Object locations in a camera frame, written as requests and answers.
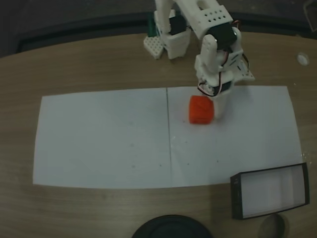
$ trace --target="dark background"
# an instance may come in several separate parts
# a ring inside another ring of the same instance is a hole
[[[229,12],[306,21],[304,0],[219,0]],[[98,17],[154,11],[154,0],[0,0],[0,57],[13,54],[17,36]]]

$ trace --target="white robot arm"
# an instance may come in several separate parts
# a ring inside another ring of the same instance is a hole
[[[181,10],[179,16],[172,9],[174,3]],[[234,83],[254,80],[242,61],[241,32],[232,27],[232,17],[216,0],[156,0],[156,7],[154,19],[158,36],[157,39],[147,37],[145,48],[156,59],[163,48],[169,59],[183,57],[190,42],[191,28],[202,41],[195,61],[198,89],[210,97],[214,116],[220,118]]]

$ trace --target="wooden table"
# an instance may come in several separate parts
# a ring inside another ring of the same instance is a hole
[[[0,234],[8,238],[130,238],[147,220],[193,217],[216,238],[256,238],[266,217],[231,219],[230,186],[114,190],[32,185],[41,97],[82,91],[194,86],[192,40],[186,57],[154,60],[145,35],[72,42],[0,59]],[[288,237],[317,234],[317,41],[243,33],[253,85],[286,85],[293,102],[311,204],[282,215]],[[296,55],[310,57],[301,66]]]

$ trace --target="round black base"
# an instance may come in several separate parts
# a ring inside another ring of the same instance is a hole
[[[146,222],[132,238],[212,238],[212,235],[192,218],[168,215]]]

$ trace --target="white paper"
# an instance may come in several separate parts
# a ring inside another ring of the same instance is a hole
[[[171,187],[166,89],[42,98],[33,183]]]
[[[189,124],[192,95],[199,95],[194,87],[168,88],[173,187],[302,162],[287,87],[236,86],[223,118],[209,125]]]
[[[43,97],[33,183],[194,186],[302,161],[286,87],[237,86],[223,119],[210,125],[188,123],[198,94],[181,87],[168,88],[168,98],[165,88]]]

